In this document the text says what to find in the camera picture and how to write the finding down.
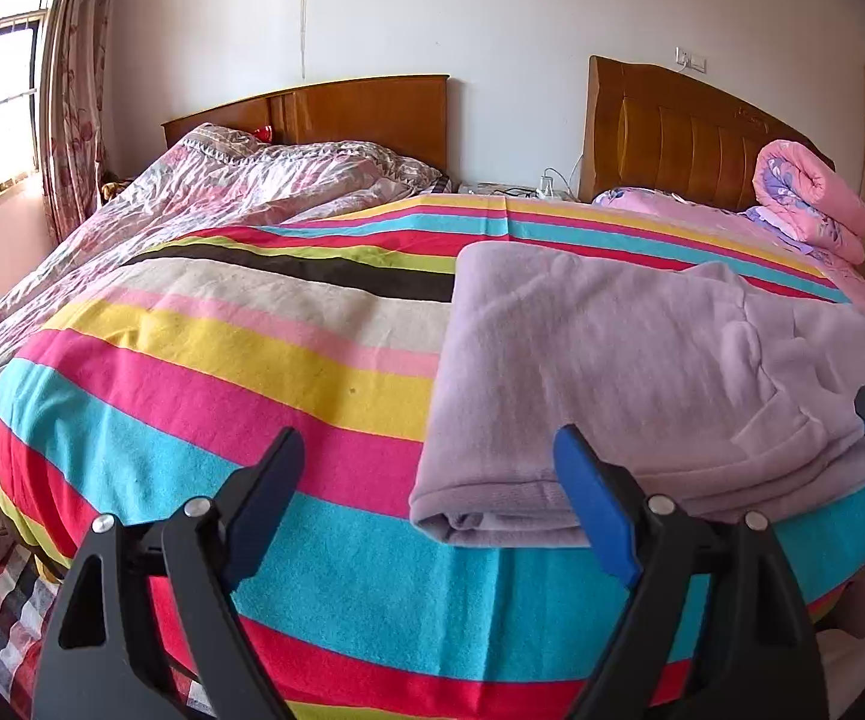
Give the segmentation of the white wall socket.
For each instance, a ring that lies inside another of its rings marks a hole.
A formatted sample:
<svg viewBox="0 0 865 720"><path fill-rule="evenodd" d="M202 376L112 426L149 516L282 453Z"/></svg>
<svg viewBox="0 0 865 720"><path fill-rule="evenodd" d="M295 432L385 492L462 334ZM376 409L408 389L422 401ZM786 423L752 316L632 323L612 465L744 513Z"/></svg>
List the white wall socket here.
<svg viewBox="0 0 865 720"><path fill-rule="evenodd" d="M704 75L707 71L707 60L702 55L695 54L683 47L675 47L675 64L680 70L692 71Z"/></svg>

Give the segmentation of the tall wooden headboard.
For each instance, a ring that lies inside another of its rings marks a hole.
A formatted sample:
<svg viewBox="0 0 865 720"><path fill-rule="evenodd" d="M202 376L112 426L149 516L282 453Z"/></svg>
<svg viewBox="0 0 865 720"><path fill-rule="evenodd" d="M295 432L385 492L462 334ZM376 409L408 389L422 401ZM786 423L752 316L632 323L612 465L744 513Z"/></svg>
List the tall wooden headboard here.
<svg viewBox="0 0 865 720"><path fill-rule="evenodd" d="M727 211L755 203L756 156L774 140L815 144L733 94L670 68L588 59L579 199L645 187Z"/></svg>

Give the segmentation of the rainbow striped blanket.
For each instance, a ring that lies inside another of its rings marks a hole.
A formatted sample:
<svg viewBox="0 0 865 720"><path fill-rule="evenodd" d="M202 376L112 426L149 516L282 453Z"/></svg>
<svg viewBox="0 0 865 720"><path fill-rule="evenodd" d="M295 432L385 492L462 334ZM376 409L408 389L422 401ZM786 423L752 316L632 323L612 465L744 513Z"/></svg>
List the rainbow striped blanket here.
<svg viewBox="0 0 865 720"><path fill-rule="evenodd" d="M304 715L548 718L624 595L579 546L453 546L409 518L458 255L517 242L849 304L865 280L748 218L631 190L610 205L429 195L144 250L59 309L0 377L0 493L73 557L92 518L147 522L252 466L277 434L305 470L245 634ZM865 564L865 488L779 520L810 603Z"/></svg>

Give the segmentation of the floral pink comforter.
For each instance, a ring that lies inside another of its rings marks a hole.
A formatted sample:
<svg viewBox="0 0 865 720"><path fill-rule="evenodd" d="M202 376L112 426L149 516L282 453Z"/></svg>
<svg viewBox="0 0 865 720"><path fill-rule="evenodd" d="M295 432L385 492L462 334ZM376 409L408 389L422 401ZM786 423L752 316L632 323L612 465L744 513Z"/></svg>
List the floral pink comforter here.
<svg viewBox="0 0 865 720"><path fill-rule="evenodd" d="M266 145L200 125L2 296L0 373L61 307L155 244L206 227L316 220L453 187L442 169L377 143ZM0 561L12 541L0 511Z"/></svg>

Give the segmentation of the lilac sweat pants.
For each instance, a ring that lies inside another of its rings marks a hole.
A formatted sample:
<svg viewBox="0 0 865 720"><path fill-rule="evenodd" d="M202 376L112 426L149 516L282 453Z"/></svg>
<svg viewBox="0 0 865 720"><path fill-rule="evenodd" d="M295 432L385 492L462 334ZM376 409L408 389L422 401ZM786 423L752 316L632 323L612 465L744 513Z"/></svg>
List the lilac sweat pants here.
<svg viewBox="0 0 865 720"><path fill-rule="evenodd" d="M865 488L865 314L730 266L517 242L460 252L409 518L453 546L579 546L553 442L686 511L774 520Z"/></svg>

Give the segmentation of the low wooden headboard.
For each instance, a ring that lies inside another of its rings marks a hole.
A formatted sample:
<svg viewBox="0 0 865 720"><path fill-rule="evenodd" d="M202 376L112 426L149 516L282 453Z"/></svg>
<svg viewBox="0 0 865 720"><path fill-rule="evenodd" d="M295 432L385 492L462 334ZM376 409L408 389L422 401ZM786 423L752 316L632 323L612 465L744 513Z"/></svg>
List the low wooden headboard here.
<svg viewBox="0 0 865 720"><path fill-rule="evenodd" d="M165 122L165 143L201 124L265 130L275 145L372 142L447 171L448 78L370 76L258 94Z"/></svg>

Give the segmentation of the nightstand with floral cover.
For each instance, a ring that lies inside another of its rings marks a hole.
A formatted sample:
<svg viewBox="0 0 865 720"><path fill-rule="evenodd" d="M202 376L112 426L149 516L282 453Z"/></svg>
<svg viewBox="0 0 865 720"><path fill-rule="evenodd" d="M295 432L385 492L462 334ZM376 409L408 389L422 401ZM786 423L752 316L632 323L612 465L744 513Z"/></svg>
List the nightstand with floral cover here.
<svg viewBox="0 0 865 720"><path fill-rule="evenodd" d="M531 185L503 184L502 182L460 182L458 193L478 195L478 197L514 197L514 199L549 200L550 202L574 202L571 193L559 188L544 192Z"/></svg>

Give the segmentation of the pink floral curtain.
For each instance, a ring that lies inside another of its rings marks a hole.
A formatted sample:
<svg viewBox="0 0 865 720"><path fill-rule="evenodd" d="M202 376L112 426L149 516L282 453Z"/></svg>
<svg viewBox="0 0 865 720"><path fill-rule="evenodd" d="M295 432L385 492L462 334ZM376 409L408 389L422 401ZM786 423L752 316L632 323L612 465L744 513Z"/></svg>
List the pink floral curtain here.
<svg viewBox="0 0 865 720"><path fill-rule="evenodd" d="M103 91L113 0L51 0L38 85L38 160L51 234L97 210L105 171Z"/></svg>

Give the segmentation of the rolled pink floral quilt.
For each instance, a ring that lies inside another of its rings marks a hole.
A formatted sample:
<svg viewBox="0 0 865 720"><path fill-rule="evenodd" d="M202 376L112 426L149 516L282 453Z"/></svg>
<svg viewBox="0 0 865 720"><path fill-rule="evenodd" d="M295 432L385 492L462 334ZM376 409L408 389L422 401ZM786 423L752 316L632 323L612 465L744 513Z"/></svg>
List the rolled pink floral quilt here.
<svg viewBox="0 0 865 720"><path fill-rule="evenodd" d="M756 156L756 205L745 211L798 247L859 266L865 262L865 203L805 145L774 140Z"/></svg>

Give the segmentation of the white power strip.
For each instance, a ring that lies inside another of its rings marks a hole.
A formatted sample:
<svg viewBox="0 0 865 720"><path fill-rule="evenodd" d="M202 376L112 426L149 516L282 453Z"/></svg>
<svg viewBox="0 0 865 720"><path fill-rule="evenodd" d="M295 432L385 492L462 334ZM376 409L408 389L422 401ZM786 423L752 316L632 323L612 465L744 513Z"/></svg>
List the white power strip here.
<svg viewBox="0 0 865 720"><path fill-rule="evenodd" d="M576 195L572 192L569 181L554 167L547 167L540 176L537 195L540 199L564 200L574 202Z"/></svg>

